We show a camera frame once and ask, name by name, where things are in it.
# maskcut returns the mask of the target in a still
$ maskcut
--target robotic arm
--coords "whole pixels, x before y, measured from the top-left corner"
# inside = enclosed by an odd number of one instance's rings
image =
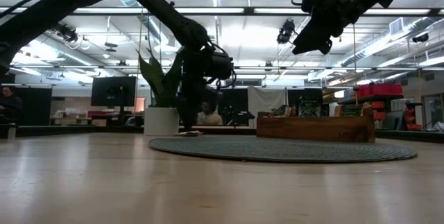
[[[331,36],[339,37],[344,27],[354,24],[358,18],[376,3],[388,8],[393,0],[302,0],[302,11],[311,15],[309,23],[294,40],[293,54],[319,50],[323,54],[332,48]]]
[[[43,34],[45,30],[77,8],[90,6],[101,0],[40,0],[24,12],[0,26],[0,73],[9,68],[15,54]],[[189,130],[196,122],[197,112],[212,81],[235,76],[232,58],[211,43],[207,31],[194,20],[187,19],[165,0],[138,0],[164,23],[181,43],[177,55],[183,61],[181,90],[177,107],[185,128]]]

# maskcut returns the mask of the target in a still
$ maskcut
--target ceiling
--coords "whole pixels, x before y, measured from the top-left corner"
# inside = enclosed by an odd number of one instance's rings
[[[7,8],[13,6],[21,0],[0,0],[0,8]],[[285,7],[294,8],[290,0],[167,0],[174,1],[176,7]],[[35,1],[27,3],[25,6],[31,6]],[[122,0],[105,0],[95,5],[94,8],[123,8],[125,7]],[[391,4],[391,8],[444,8],[444,0],[395,0]],[[278,36],[279,28],[282,27],[286,19],[292,19],[299,32],[307,23],[308,18],[306,16],[227,16],[219,15],[217,18],[215,15],[204,16],[188,16],[188,18],[197,21],[199,24],[207,29],[209,35],[214,37],[214,41],[218,42],[229,54],[233,57],[235,65],[246,67],[264,66],[265,62],[272,62],[277,67],[293,67],[287,71],[269,71],[266,72],[263,69],[254,70],[240,70],[238,74],[244,74],[244,78],[261,78],[268,74],[269,78],[273,78],[273,82],[281,80],[282,85],[292,85],[292,80],[297,83],[296,80],[305,80],[306,84],[311,83],[323,83],[323,85],[348,85],[355,83],[357,80],[365,80],[367,76],[371,76],[374,79],[386,78],[392,76],[394,71],[358,71],[359,76],[354,74],[355,71],[324,71],[323,69],[296,69],[295,67],[340,67],[341,62],[346,60],[347,57],[352,54],[354,50],[362,51],[364,47],[369,43],[375,45],[375,38],[380,37],[381,34],[386,34],[389,30],[389,24],[399,17],[361,17],[358,22],[353,26],[349,25],[345,28],[344,33],[340,38],[332,38],[333,47],[330,53],[323,55],[319,51],[312,51],[309,53],[303,53],[300,55],[293,55],[291,53],[290,44],[278,44],[276,37]],[[414,22],[418,17],[406,17],[404,18],[405,26],[407,23]],[[163,24],[161,24],[156,18],[151,18],[152,24],[150,31],[155,31],[157,34],[161,33],[162,44],[154,38],[155,36],[150,34],[151,42],[146,40],[148,35],[148,28],[141,23],[136,16],[107,16],[106,13],[101,16],[97,15],[71,15],[62,20],[61,24],[66,24],[69,27],[75,28],[79,34],[79,40],[76,43],[68,44],[64,43],[56,34],[45,33],[41,36],[40,42],[44,42],[43,45],[48,45],[59,53],[56,55],[55,60],[40,59],[15,59],[14,65],[28,65],[34,64],[57,64],[61,66],[74,65],[110,65],[114,66],[124,61],[130,66],[137,66],[137,52],[141,49],[142,56],[148,57],[148,51],[145,48],[154,49],[156,58],[160,59],[162,65],[168,66],[174,59],[175,50],[180,46],[175,41],[172,32]],[[0,20],[0,23],[4,23],[7,18]],[[425,50],[433,43],[439,43],[441,40],[442,30],[441,25],[434,24],[433,28],[429,27],[427,32],[429,33],[429,40],[423,43],[413,43],[412,37],[418,34],[424,33],[424,29],[416,31],[406,37],[392,38],[392,42],[379,46],[377,50],[373,48],[373,51],[366,50],[366,56],[356,63],[359,67],[378,67],[381,64],[393,60],[412,52],[415,50]],[[117,44],[115,48],[116,52],[106,51],[108,47],[105,43]],[[411,67],[413,62],[423,61],[425,51],[417,53],[414,57],[406,57],[399,62],[386,65],[384,67]],[[354,67],[354,64],[349,64],[348,68]],[[29,68],[24,72],[24,69],[14,70],[12,72],[18,72],[19,74],[33,73],[45,75],[45,77],[53,76],[53,73],[73,73],[80,74],[82,76],[95,77],[95,76],[125,76],[128,74],[136,74],[137,69],[79,69],[76,71],[70,69],[61,68]],[[75,83],[77,75],[71,77]],[[339,80],[347,80],[346,78],[353,78],[345,83],[338,83]],[[67,83],[67,79],[61,79],[62,82],[54,80],[52,83]],[[82,83],[88,83],[91,79],[84,79]]]

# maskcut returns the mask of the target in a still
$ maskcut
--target round rug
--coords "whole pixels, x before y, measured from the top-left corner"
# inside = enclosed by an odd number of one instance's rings
[[[246,136],[159,138],[155,150],[195,157],[254,162],[346,163],[406,160],[412,148],[390,144],[339,143]]]

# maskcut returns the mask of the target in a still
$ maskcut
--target monitor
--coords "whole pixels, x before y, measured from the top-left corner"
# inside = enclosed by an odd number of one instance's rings
[[[134,106],[136,77],[94,78],[91,106]]]

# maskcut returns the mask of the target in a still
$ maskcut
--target floor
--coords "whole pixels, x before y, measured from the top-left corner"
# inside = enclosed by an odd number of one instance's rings
[[[261,164],[150,150],[132,134],[0,145],[0,223],[430,224],[444,220],[444,146],[371,164]]]

